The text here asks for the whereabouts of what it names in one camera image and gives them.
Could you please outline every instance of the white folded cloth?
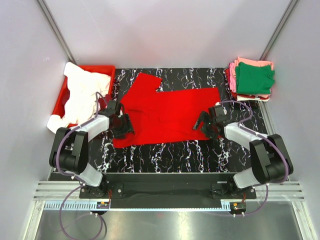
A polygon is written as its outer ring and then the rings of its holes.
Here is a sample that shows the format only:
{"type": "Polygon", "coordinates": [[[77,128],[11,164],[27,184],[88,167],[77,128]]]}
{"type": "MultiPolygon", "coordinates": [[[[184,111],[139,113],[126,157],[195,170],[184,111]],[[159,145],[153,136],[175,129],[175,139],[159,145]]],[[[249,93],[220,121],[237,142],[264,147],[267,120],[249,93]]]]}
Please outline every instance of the white folded cloth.
{"type": "Polygon", "coordinates": [[[64,116],[52,115],[49,118],[47,127],[54,133],[70,123],[82,124],[92,118],[97,111],[96,92],[107,95],[111,82],[110,76],[85,71],[72,62],[65,65],[64,75],[67,76],[70,97],[64,105],[64,116]]]}

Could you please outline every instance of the white panel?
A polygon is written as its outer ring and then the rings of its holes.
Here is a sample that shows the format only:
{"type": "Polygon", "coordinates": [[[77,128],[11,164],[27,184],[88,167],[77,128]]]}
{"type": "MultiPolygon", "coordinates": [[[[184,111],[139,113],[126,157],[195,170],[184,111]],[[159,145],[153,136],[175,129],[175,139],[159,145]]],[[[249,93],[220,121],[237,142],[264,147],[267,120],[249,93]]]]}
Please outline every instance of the white panel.
{"type": "Polygon", "coordinates": [[[275,63],[275,86],[268,102],[276,131],[293,162],[292,178],[300,181],[313,224],[320,236],[320,2],[297,5],[269,61],[275,63]]]}
{"type": "Polygon", "coordinates": [[[18,240],[49,174],[54,136],[46,123],[66,59],[35,0],[2,0],[0,22],[0,233],[18,240]]]}
{"type": "Polygon", "coordinates": [[[46,0],[80,64],[226,67],[258,59],[289,0],[46,0]]]}

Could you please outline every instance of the red basket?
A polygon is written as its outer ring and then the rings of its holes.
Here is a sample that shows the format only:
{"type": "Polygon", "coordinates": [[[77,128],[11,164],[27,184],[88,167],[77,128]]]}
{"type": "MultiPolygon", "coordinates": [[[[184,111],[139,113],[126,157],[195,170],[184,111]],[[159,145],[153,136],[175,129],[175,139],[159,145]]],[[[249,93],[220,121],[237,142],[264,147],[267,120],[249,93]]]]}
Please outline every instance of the red basket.
{"type": "MultiPolygon", "coordinates": [[[[113,89],[113,85],[114,85],[114,81],[115,81],[115,73],[116,73],[116,67],[112,66],[112,65],[80,65],[80,68],[82,68],[85,71],[88,71],[90,73],[100,73],[100,74],[106,74],[108,76],[111,77],[110,80],[110,87],[109,87],[109,92],[108,94],[111,95],[112,94],[112,89],[113,89]]],[[[56,100],[54,109],[52,114],[53,115],[59,115],[61,118],[65,115],[65,104],[68,101],[69,97],[70,97],[70,91],[67,87],[67,81],[68,78],[65,77],[64,81],[63,81],[63,85],[61,87],[58,99],[56,100]]],[[[103,109],[105,107],[105,103],[103,101],[103,99],[99,99],[99,103],[101,108],[103,109]]],[[[76,126],[77,124],[69,124],[69,128],[76,126]]]]}

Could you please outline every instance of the green cloth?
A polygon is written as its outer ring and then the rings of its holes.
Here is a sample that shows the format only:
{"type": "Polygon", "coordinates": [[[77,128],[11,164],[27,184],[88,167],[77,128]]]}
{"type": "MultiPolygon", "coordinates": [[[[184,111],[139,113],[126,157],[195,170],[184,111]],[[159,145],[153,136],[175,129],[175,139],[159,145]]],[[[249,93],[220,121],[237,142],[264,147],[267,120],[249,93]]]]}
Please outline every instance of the green cloth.
{"type": "Polygon", "coordinates": [[[275,83],[275,71],[271,66],[252,66],[240,62],[235,67],[237,94],[270,94],[270,88],[275,83]]]}

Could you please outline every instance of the black marble table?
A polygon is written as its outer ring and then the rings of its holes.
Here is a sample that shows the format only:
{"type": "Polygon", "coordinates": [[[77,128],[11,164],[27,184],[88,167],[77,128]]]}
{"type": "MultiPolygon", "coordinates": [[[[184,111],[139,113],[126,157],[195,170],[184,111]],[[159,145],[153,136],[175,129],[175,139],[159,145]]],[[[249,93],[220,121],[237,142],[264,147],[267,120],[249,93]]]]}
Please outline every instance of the black marble table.
{"type": "MultiPolygon", "coordinates": [[[[162,78],[158,91],[217,87],[221,101],[230,100],[224,68],[117,69],[112,99],[120,101],[139,73],[162,78]]],[[[248,128],[267,133],[259,105],[247,102],[253,110],[248,128]]],[[[243,106],[224,104],[230,118],[249,116],[243,106]]],[[[89,162],[103,173],[205,173],[240,172],[251,166],[250,152],[227,139],[190,140],[114,148],[111,132],[104,132],[89,144],[89,162]]]]}

